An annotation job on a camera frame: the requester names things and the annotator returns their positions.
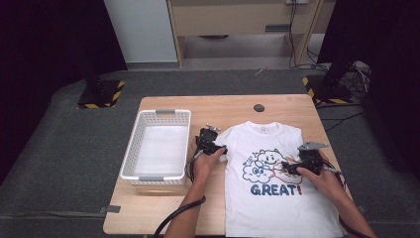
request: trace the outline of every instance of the black curtain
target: black curtain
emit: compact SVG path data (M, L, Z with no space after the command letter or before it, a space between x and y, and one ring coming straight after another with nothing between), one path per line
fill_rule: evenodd
M45 3L48 1L0 1L0 183L53 93L83 78L81 62L97 75L127 70L103 1L50 1L57 9ZM55 19L52 10L58 10L61 19ZM62 21L76 44L65 42L57 28ZM71 51L79 51L83 59L75 59Z
M415 0L337 0L318 62L336 64L339 78L343 63L370 67L363 105L371 127L392 165L420 178L419 14Z

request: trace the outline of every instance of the human arm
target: human arm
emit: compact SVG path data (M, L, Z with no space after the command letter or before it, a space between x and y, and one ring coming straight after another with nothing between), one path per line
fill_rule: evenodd
M225 148L222 148L216 151L211 156L202 154L196 159L194 163L194 182L192 183L191 188L189 189L185 198L182 200L179 207L203 198L207 181L210 178L210 175L214 169L214 166L216 165L217 160L220 156L222 156L224 151ZM169 223L164 237L194 237L195 228L198 221L198 215L200 213L200 207L200 205L194 206L175 216Z
M320 151L323 159L328 160L325 155ZM317 176L304 168L298 168L304 177L311 180L319 191L324 193L331 202L337 207L337 210L342 217L343 221L350 226L368 237L377 237L368 222L361 214L355 203L343 190L335 175L329 171L322 170L320 175Z

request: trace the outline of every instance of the white plastic basket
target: white plastic basket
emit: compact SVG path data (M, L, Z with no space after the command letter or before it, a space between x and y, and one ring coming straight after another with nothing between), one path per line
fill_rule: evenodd
M190 121L189 110L140 111L120 177L133 185L184 184Z

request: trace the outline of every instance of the basket handle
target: basket handle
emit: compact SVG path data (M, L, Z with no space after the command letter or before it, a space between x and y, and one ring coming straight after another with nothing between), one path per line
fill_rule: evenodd
M164 181L163 177L139 177L140 181Z
M157 114L157 116L161 116L163 114L175 114L175 109L157 109L155 111L155 113Z

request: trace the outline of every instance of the white t-shirt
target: white t-shirt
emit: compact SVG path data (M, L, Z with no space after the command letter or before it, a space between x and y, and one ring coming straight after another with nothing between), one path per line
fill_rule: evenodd
M220 134L226 145L227 237L342 237L333 205L307 178L282 171L300 162L299 128L250 121Z

